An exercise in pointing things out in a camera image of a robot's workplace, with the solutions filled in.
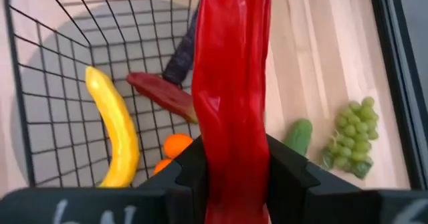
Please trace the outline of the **purple eggplant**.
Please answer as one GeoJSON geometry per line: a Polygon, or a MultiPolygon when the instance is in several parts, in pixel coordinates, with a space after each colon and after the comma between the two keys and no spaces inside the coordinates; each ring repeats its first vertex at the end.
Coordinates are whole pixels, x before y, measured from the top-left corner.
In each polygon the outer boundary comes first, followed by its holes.
{"type": "Polygon", "coordinates": [[[169,60],[165,70],[162,73],[164,80],[175,85],[180,85],[186,79],[187,74],[193,67],[198,14],[199,5],[197,6],[191,18],[191,24],[186,34],[182,38],[172,58],[169,60]]]}

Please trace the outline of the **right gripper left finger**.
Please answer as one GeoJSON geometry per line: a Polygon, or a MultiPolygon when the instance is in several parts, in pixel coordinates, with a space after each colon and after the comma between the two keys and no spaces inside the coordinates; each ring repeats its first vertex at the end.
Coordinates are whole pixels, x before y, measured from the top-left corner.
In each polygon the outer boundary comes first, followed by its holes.
{"type": "Polygon", "coordinates": [[[0,199],[0,224],[204,224],[201,138],[138,187],[26,188],[0,199]]]}

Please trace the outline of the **green cucumber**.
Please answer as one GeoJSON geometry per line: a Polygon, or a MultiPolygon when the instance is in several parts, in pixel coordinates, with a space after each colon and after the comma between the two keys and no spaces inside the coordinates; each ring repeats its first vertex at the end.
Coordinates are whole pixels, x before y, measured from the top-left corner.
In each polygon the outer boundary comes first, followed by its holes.
{"type": "Polygon", "coordinates": [[[312,123],[308,119],[298,119],[288,128],[282,143],[302,156],[306,156],[312,131],[312,123]]]}

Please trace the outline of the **dark red pepper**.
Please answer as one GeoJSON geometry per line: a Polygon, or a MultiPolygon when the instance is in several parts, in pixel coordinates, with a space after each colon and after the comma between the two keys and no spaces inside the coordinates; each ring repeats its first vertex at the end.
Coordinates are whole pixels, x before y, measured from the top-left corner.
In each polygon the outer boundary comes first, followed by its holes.
{"type": "Polygon", "coordinates": [[[198,123],[192,96],[176,85],[156,74],[144,72],[131,72],[127,75],[126,81],[139,94],[151,99],[162,108],[181,116],[187,122],[198,123]]]}

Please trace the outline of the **yellow banana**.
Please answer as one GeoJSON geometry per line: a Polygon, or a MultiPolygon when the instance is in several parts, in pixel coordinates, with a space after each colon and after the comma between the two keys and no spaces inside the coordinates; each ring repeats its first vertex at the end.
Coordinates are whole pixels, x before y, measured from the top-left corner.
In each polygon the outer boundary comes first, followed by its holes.
{"type": "Polygon", "coordinates": [[[86,87],[101,114],[112,146],[112,159],[101,187],[128,187],[140,161],[138,137],[134,122],[122,96],[111,79],[89,66],[85,71],[86,87]]]}

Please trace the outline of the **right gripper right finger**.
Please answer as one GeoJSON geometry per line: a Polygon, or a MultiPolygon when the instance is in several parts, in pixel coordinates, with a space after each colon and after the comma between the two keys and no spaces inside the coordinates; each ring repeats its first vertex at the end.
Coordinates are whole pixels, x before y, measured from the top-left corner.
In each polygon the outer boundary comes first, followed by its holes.
{"type": "Polygon", "coordinates": [[[428,224],[428,191],[357,186],[268,136],[272,224],[428,224]]]}

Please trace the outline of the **green grapes bunch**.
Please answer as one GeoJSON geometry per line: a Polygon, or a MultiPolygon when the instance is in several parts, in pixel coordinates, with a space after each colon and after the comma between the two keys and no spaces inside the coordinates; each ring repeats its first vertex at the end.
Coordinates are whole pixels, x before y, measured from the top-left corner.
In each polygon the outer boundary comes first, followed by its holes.
{"type": "Polygon", "coordinates": [[[378,121],[375,99],[371,96],[344,105],[336,116],[333,135],[322,149],[321,166],[365,179],[374,164],[370,152],[372,142],[379,138],[378,121]]]}

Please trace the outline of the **bright red pepper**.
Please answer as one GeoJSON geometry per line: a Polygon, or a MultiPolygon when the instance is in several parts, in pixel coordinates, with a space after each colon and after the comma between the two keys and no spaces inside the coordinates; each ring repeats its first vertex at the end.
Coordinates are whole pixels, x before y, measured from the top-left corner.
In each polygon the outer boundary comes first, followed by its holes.
{"type": "Polygon", "coordinates": [[[192,95],[208,166],[206,224],[268,224],[263,115],[271,0],[201,0],[192,95]]]}

